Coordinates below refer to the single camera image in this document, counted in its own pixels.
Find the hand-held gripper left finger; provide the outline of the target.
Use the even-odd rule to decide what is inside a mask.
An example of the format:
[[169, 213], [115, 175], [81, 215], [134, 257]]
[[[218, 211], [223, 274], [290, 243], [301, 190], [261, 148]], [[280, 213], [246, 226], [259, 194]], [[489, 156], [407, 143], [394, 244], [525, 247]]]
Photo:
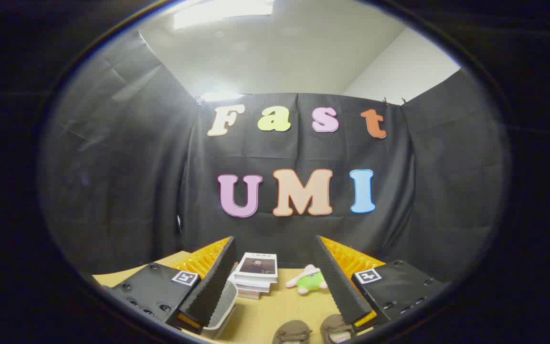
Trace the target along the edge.
[[105, 290], [168, 326], [201, 334], [221, 327], [235, 305], [237, 291], [228, 281], [235, 258], [236, 242], [230, 236], [172, 266], [147, 264]]

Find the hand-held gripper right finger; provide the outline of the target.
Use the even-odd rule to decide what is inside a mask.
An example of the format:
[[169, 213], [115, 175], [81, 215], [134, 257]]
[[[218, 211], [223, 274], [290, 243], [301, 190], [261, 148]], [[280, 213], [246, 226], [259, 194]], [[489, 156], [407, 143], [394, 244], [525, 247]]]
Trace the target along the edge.
[[314, 264], [344, 323], [355, 331], [395, 322], [447, 287], [404, 260], [384, 263], [323, 236], [315, 242]]

